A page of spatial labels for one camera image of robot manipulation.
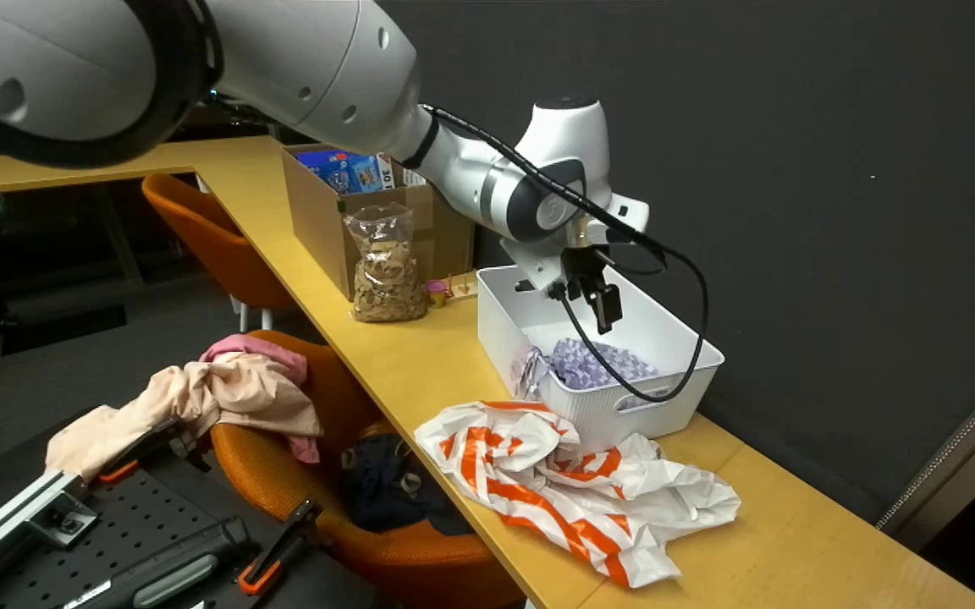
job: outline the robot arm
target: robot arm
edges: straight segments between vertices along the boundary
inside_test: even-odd
[[[648,206],[611,188],[595,100],[537,105],[517,142],[532,164],[515,164],[421,105],[417,52],[374,0],[0,0],[6,154],[123,161],[164,142],[209,87],[318,142],[417,169],[453,210],[501,232],[537,292],[580,285],[594,303],[611,297],[606,228],[528,169],[648,228]]]

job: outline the wooden countertop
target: wooden countertop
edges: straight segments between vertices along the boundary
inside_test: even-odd
[[[435,307],[409,323],[359,323],[343,292],[290,232],[286,150],[271,140],[170,142],[109,169],[44,169],[0,154],[0,191],[137,178],[153,169],[199,173],[256,242],[315,328],[337,345],[399,433],[469,398],[501,398],[475,331],[475,301]],[[883,531],[842,511],[748,442],[699,415],[665,438],[667,458],[725,478],[744,500],[734,524],[674,542],[680,582],[616,587],[542,539],[505,526],[495,511],[456,500],[515,582],[550,609],[574,606],[975,606]]]

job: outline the dark wall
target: dark wall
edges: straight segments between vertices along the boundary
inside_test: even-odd
[[[878,516],[975,410],[975,0],[382,7],[510,142],[606,100],[616,188],[715,285],[708,415]]]

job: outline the chair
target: chair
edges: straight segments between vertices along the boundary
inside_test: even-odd
[[[276,310],[297,310],[286,285],[260,261],[216,195],[199,191],[170,173],[146,177],[142,191],[182,247],[235,297],[241,331],[252,323],[252,307],[260,307],[260,328],[276,328]]]
[[[476,534],[440,534],[426,521],[392,531],[351,524],[338,493],[343,451],[369,427],[382,422],[382,414],[333,348],[281,331],[253,336],[308,355],[311,379],[306,382],[306,393],[326,431],[318,438],[322,463],[300,468],[276,433],[215,427],[209,446],[227,482],[277,521],[306,497],[318,500],[322,516],[315,524],[326,552],[404,609],[520,606],[520,587]]]

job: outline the white plastic bin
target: white plastic bin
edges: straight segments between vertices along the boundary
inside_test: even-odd
[[[581,433],[581,451],[603,451],[629,433],[665,437],[692,422],[703,388],[725,355],[703,341],[687,388],[667,401],[629,394],[620,382],[568,388],[546,362],[557,341],[580,337],[567,307],[537,292],[515,292],[524,274],[510,266],[476,270],[476,337],[510,394],[542,398]],[[606,266],[606,279],[622,295],[622,317],[611,336],[595,336],[595,317],[581,297],[574,310],[594,341],[628,348],[658,367],[653,379],[629,382],[643,393],[674,388],[692,362],[699,336],[665,303]]]

